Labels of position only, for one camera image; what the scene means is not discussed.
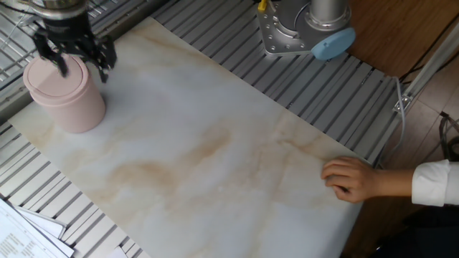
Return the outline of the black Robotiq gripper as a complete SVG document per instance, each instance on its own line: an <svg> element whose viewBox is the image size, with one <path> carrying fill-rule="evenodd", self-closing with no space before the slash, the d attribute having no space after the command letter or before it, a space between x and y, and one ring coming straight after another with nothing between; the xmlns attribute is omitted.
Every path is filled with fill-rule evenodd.
<svg viewBox="0 0 459 258"><path fill-rule="evenodd" d="M66 54L88 54L88 61L98 69L102 83L108 81L108 74L117 62L113 39L109 35L94 37L87 12L69 19L43 19L46 31L38 29L32 40L42 59L50 61L63 77L68 68L61 52L55 52L48 39Z"/></svg>

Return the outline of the person's bare hand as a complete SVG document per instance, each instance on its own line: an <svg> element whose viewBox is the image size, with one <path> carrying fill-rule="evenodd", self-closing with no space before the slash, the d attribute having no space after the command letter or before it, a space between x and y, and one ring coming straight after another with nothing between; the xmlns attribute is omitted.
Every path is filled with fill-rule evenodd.
<svg viewBox="0 0 459 258"><path fill-rule="evenodd" d="M340 157L323 166L321 179L339 200L359 203L379 194L379 172L358 158Z"/></svg>

